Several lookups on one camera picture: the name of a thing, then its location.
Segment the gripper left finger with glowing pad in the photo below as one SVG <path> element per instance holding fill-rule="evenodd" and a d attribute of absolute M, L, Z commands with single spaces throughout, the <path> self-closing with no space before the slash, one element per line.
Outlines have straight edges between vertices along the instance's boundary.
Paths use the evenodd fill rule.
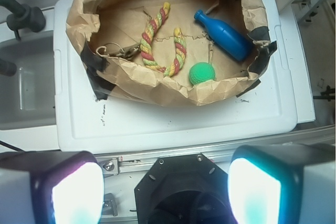
<path fill-rule="evenodd" d="M 103 198 L 90 152 L 1 153 L 1 223 L 98 223 Z"/>

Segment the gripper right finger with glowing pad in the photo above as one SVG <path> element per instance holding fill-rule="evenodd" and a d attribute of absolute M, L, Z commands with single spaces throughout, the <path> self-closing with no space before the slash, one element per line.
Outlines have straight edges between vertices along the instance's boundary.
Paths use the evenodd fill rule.
<path fill-rule="evenodd" d="M 238 223 L 335 223 L 335 146 L 242 145 L 227 189 Z"/>

